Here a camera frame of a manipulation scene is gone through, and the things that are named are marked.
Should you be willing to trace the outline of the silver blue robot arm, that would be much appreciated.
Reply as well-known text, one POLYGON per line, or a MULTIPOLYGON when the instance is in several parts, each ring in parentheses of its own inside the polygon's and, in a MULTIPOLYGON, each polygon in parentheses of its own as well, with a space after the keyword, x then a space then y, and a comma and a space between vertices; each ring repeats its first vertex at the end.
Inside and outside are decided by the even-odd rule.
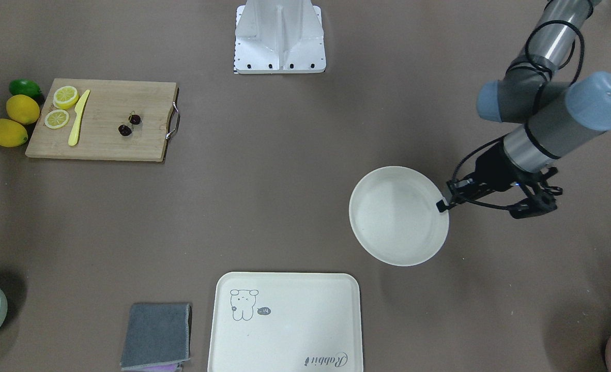
POLYGON ((611 74, 580 80, 585 56, 581 33, 596 1, 549 1, 537 26, 501 80, 477 97, 481 118, 518 127, 482 145, 474 170, 447 182, 440 212, 469 203, 507 210, 514 219, 556 210, 562 189, 549 184, 552 163, 611 130, 611 74))

